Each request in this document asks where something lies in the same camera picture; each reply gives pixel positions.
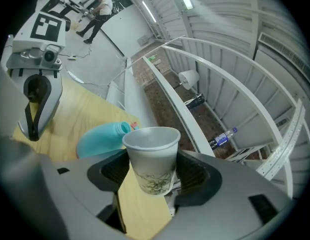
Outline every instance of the teal bottle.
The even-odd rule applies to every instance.
[[[87,131],[78,141],[78,158],[87,158],[120,149],[122,138],[131,131],[127,122],[112,122]]]

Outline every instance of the white lampshade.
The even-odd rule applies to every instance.
[[[192,86],[195,85],[198,82],[198,80],[200,80],[200,76],[196,70],[181,72],[178,74],[178,77],[179,81],[182,83],[183,87],[186,90],[191,89]]]

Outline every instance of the bottle neck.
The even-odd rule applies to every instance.
[[[131,126],[127,122],[119,122],[115,125],[115,130],[120,136],[124,136],[131,131]]]

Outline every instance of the cup rim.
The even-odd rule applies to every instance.
[[[169,144],[166,144],[166,145],[163,145],[163,146],[156,146],[156,147],[132,146],[132,145],[129,145],[125,141],[125,138],[127,137],[127,135],[134,134],[137,131],[142,131],[144,129],[150,129],[150,128],[168,128],[168,129],[172,129],[172,130],[174,130],[177,133],[177,138],[174,141],[172,141],[171,143],[169,143]],[[123,143],[123,145],[126,148],[129,148],[131,150],[137,150],[137,151],[159,151],[159,150],[165,150],[165,149],[168,149],[168,148],[174,146],[176,143],[178,143],[180,141],[180,139],[181,139],[181,133],[180,133],[179,130],[177,130],[175,128],[172,128],[172,127],[156,126],[156,127],[146,127],[146,128],[140,128],[140,129],[137,129],[137,130],[133,130],[133,131],[131,131],[131,132],[129,132],[129,133],[124,135],[124,137],[122,139],[122,143]]]

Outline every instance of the bottle with purple label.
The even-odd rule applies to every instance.
[[[220,147],[221,145],[228,142],[234,135],[234,133],[237,132],[236,128],[233,128],[232,130],[227,130],[221,135],[217,136],[216,138],[211,139],[208,143],[212,150]]]

